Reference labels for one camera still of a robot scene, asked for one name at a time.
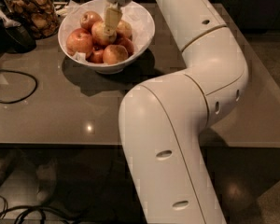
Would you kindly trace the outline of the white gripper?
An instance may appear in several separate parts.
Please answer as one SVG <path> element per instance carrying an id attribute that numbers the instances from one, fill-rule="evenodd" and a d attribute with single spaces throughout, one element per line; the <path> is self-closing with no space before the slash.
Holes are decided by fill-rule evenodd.
<path id="1" fill-rule="evenodd" d="M 120 7 L 125 7 L 132 2 L 132 0 L 106 0 L 111 3 L 105 7 L 104 14 L 104 32 L 107 35 L 112 35 L 116 32 L 119 22 L 122 18 L 122 11 Z"/>

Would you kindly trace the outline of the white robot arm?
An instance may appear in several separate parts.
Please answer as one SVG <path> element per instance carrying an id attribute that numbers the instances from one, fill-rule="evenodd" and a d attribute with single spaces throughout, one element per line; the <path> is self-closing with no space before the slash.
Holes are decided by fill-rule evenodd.
<path id="1" fill-rule="evenodd" d="M 248 68 L 208 0 L 156 0 L 185 69 L 132 88 L 119 134 L 147 224 L 227 224 L 204 164 L 202 130 L 238 104 Z"/>

